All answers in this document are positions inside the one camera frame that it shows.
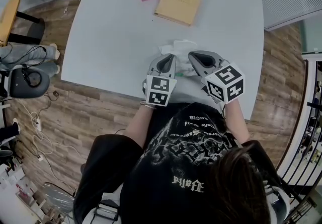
printed graphic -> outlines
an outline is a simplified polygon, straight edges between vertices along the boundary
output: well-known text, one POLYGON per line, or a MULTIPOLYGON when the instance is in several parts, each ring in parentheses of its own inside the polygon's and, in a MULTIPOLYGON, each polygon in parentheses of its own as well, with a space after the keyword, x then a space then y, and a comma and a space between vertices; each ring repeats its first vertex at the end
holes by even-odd
POLYGON ((198 117, 198 116, 190 116, 189 117, 191 120, 209 120, 206 117, 198 117))
POLYGON ((195 124, 195 123, 191 123, 191 122, 188 122, 188 121, 185 121, 185 126, 186 125, 194 125, 195 127, 199 127, 198 124, 195 124))
POLYGON ((162 93, 150 92, 149 103, 155 103, 159 105, 165 105, 167 102, 168 95, 162 93))
POLYGON ((227 89, 227 97, 228 101, 236 98, 238 95, 244 92, 244 81, 240 80, 237 83, 233 84, 232 86, 228 87, 227 89))
POLYGON ((195 192, 199 192, 199 193, 203 193, 203 191, 201 191, 202 188, 204 188, 202 185, 204 183, 199 182, 199 180, 197 179, 196 181, 192 182, 190 179, 182 179, 182 178, 178 178, 176 176, 174 176, 174 180, 172 182, 173 184, 178 184, 181 188, 190 188, 191 187, 191 191, 195 191, 195 192))
POLYGON ((229 84, 242 75, 232 66, 228 66, 216 73, 216 76, 225 84, 229 84))
POLYGON ((214 85, 213 83, 208 82, 209 87, 209 93, 212 96, 215 96, 216 98, 224 101, 223 98, 223 89, 217 85, 214 85))
POLYGON ((169 79, 153 77, 151 89, 168 92, 169 91, 169 79))
POLYGON ((190 125, 190 131, 180 133, 177 130, 178 125, 179 123, 172 118, 164 129, 151 140, 139 162, 150 155, 152 165, 159 165, 169 158, 189 160, 195 166, 211 164, 232 147, 229 139, 216 131, 215 125, 215 129, 209 133, 196 129, 193 125, 190 125))

wrist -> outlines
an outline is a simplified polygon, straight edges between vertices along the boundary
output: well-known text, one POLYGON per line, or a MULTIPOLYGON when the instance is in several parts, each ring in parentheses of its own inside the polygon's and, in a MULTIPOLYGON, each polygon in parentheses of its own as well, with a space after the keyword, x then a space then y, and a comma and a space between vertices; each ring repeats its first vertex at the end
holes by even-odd
POLYGON ((140 108, 148 108, 150 110, 156 109, 155 105, 147 104, 146 101, 144 100, 140 101, 140 104, 141 104, 140 108))
POLYGON ((235 99, 229 103, 226 104, 226 107, 235 107, 236 105, 239 105, 238 99, 235 99))
POLYGON ((145 105, 141 105, 138 111, 141 112, 141 114, 143 114, 144 116, 152 116, 154 109, 145 105))

person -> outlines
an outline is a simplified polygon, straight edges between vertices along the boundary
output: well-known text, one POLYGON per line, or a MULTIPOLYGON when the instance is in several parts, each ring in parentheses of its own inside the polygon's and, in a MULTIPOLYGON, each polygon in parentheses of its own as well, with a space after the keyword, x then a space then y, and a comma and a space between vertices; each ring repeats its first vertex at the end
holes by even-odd
POLYGON ((60 66, 50 60, 57 60, 59 56, 60 52, 54 43, 49 46, 8 43, 8 46, 0 47, 0 69, 12 69, 19 64, 36 65, 45 59, 43 63, 34 66, 34 68, 44 71, 49 77, 53 77, 60 72, 60 66))
POLYGON ((20 131, 18 120, 14 118, 11 126, 0 128, 0 145, 5 139, 19 135, 20 131))
POLYGON ((115 223, 270 223, 267 182, 281 187, 237 99, 225 106, 225 119, 199 103, 154 109, 141 102, 122 135, 95 139, 74 221, 123 184, 115 223))

white wall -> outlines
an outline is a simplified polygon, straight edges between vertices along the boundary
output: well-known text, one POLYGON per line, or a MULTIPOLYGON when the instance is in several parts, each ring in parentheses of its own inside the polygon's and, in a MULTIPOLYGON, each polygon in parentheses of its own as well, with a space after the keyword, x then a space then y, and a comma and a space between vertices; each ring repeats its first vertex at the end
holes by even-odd
POLYGON ((18 189, 15 185, 0 189, 0 220, 4 224, 35 224, 38 217, 27 209, 16 196, 18 189))

gray jeans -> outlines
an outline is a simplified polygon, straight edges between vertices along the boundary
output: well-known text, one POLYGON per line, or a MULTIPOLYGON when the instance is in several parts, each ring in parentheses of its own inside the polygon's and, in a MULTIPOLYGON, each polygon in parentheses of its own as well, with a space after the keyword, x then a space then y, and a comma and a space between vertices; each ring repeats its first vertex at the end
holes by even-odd
POLYGON ((41 65, 35 66, 35 68, 38 68, 44 71, 49 75, 49 77, 52 77, 54 74, 57 73, 58 66, 52 61, 50 62, 47 62, 47 61, 51 59, 55 59, 56 48, 52 46, 41 45, 46 49, 47 51, 47 55, 46 55, 43 48, 41 47, 36 48, 35 46, 37 45, 12 45, 12 48, 10 45, 6 47, 0 47, 0 57, 1 57, 0 69, 12 69, 15 65, 19 65, 19 64, 26 64, 26 65, 37 64, 41 62, 46 56, 45 62, 42 63, 41 65), (28 55, 24 56, 29 50, 33 50, 33 51, 28 55))

